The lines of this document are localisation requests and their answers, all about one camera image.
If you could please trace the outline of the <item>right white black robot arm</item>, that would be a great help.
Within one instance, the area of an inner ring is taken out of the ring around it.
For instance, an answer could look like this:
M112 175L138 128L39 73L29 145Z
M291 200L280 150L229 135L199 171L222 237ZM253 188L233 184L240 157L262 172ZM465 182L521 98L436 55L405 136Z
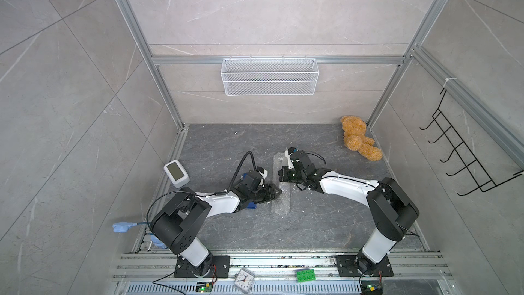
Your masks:
M301 191L338 195L365 205L371 211L375 229L356 255L354 265L363 275L375 274L387 254L410 232L420 216L419 209L392 178L377 181L344 176L328 168L317 168L310 155L288 148L287 164L278 172L279 180L294 183Z

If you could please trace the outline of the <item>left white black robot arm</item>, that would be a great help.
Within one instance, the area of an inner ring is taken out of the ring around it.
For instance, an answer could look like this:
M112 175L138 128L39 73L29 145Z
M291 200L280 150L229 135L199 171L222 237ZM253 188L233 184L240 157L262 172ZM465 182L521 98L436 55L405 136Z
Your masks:
M216 215L238 213L250 203L278 199L282 190L266 178L267 170L256 165L254 154L248 151L224 191L198 193L182 187L170 193L172 198L153 218L146 214L146 225L172 253L188 262L193 274L204 276L211 269L213 258L197 237L204 223Z

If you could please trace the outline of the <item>blue tape dispenser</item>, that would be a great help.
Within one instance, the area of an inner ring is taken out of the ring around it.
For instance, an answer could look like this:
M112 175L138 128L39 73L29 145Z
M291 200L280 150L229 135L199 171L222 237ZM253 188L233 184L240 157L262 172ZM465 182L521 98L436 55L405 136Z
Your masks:
M254 203L254 200L256 198L256 190L260 183L259 173L255 170L250 170L249 172L244 174L244 177L242 179L242 192L244 196L246 197L246 205L245 208L247 209L254 209L256 208L256 204Z

